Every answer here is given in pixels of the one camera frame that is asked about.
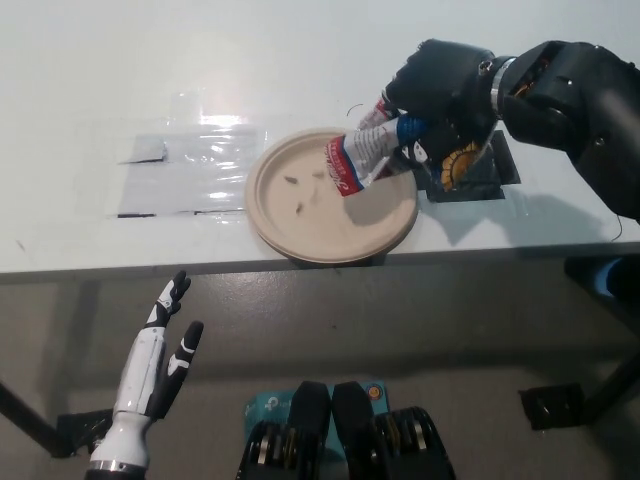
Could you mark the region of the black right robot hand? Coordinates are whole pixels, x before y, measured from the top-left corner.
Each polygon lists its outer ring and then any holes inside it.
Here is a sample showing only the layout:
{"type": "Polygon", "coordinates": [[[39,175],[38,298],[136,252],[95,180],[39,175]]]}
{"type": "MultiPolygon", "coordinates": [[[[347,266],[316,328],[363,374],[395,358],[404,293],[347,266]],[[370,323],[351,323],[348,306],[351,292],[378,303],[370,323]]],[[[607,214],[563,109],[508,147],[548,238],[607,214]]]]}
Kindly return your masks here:
{"type": "Polygon", "coordinates": [[[491,89],[507,60],[480,47],[429,39],[387,84],[390,105],[426,124],[417,143],[432,165],[471,144],[486,144],[497,123],[491,89]]]}

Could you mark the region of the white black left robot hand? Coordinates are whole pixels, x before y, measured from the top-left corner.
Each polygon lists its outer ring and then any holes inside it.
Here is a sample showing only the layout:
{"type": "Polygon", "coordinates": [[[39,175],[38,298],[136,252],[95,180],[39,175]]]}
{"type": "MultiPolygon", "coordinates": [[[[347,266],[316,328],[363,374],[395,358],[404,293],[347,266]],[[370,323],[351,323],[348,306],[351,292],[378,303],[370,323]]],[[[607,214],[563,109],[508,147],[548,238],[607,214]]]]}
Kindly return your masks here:
{"type": "Polygon", "coordinates": [[[122,371],[112,424],[90,457],[87,479],[143,479],[150,465],[147,432],[171,409],[189,373],[204,324],[192,322],[165,359],[165,333],[191,285],[184,271],[170,280],[138,332],[122,371]]]}

